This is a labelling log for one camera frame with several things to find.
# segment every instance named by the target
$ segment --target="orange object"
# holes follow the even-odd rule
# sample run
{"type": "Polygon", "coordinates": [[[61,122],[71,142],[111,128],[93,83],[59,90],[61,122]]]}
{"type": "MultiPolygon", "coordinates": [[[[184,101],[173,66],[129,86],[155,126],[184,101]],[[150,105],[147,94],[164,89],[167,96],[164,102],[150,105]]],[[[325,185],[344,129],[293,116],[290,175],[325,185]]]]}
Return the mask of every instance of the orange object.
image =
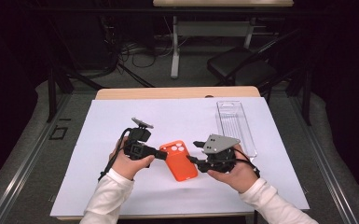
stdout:
{"type": "Polygon", "coordinates": [[[165,162],[170,168],[171,173],[173,173],[173,177],[175,177],[176,181],[194,178],[199,174],[196,166],[186,157],[189,154],[183,141],[177,140],[164,144],[159,147],[159,150],[168,153],[165,162]]]}

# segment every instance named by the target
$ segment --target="hand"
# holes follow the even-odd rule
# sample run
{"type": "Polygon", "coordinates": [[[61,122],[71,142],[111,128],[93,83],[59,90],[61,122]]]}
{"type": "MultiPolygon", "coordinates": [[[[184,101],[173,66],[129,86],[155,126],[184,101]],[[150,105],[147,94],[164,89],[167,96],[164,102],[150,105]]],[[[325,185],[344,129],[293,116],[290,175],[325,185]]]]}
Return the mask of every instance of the hand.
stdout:
{"type": "MultiPolygon", "coordinates": [[[[235,145],[235,149],[242,151],[240,145],[235,145]]],[[[235,156],[237,159],[248,160],[240,152],[235,150],[235,156]]],[[[244,193],[249,188],[251,188],[254,183],[257,181],[257,176],[255,175],[252,167],[244,162],[237,162],[234,168],[228,173],[223,174],[214,170],[209,170],[208,175],[214,179],[221,181],[230,185],[232,188],[237,190],[239,193],[244,193]]]]}
{"type": "MultiPolygon", "coordinates": [[[[127,137],[124,137],[120,148],[123,148],[124,143],[127,141],[127,137]]],[[[115,150],[109,155],[109,160],[115,154],[115,150]]],[[[124,150],[121,149],[117,154],[116,160],[112,165],[112,169],[115,170],[118,174],[126,177],[129,180],[133,180],[136,173],[141,169],[147,167],[153,160],[154,156],[147,156],[139,161],[133,161],[126,154],[124,154],[124,150]]]]}

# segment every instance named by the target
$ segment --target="white paper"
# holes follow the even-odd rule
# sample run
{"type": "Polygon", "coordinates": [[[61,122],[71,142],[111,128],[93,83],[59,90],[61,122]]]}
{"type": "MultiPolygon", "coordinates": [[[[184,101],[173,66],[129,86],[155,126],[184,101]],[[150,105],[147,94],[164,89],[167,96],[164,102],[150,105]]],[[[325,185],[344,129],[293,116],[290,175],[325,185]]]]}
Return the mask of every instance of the white paper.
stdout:
{"type": "MultiPolygon", "coordinates": [[[[200,99],[101,100],[93,101],[77,140],[65,179],[51,215],[82,217],[97,185],[108,156],[126,128],[135,128],[136,117],[154,125],[147,144],[159,146],[174,140],[185,142],[190,155],[205,159],[194,141],[206,141],[217,133],[216,102],[242,102],[251,130],[257,157],[253,163],[261,176],[279,194],[299,209],[309,209],[293,166],[265,100],[261,97],[200,99]]],[[[122,217],[196,216],[252,212],[238,193],[207,174],[177,182],[164,161],[154,160],[150,168],[135,177],[130,198],[122,205],[122,217]]]]}

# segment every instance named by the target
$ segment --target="wooden table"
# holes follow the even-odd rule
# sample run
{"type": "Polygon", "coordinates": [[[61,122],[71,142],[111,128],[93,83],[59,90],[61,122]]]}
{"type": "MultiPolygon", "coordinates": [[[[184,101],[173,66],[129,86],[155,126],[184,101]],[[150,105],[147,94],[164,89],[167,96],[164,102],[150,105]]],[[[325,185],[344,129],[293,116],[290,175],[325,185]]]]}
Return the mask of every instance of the wooden table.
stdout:
{"type": "Polygon", "coordinates": [[[256,87],[179,87],[179,88],[133,88],[102,89],[98,91],[96,100],[124,99],[174,99],[200,97],[236,97],[260,96],[256,87]]]}
{"type": "Polygon", "coordinates": [[[293,0],[154,0],[155,7],[291,7],[293,0]]]}

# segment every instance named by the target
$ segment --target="white long-sleeve shirt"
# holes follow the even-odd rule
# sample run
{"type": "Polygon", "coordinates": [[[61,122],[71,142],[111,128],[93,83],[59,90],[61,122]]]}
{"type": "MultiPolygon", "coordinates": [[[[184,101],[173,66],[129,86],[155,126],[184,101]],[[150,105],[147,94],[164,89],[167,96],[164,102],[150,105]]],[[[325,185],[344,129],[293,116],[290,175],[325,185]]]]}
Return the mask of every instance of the white long-sleeve shirt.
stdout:
{"type": "MultiPolygon", "coordinates": [[[[134,181],[110,169],[109,173],[98,183],[80,223],[117,223],[120,206],[130,196],[133,184],[134,181]]],[[[251,188],[240,194],[240,198],[245,203],[251,204],[270,224],[317,223],[285,201],[278,195],[278,190],[263,178],[257,179],[251,188]]]]}

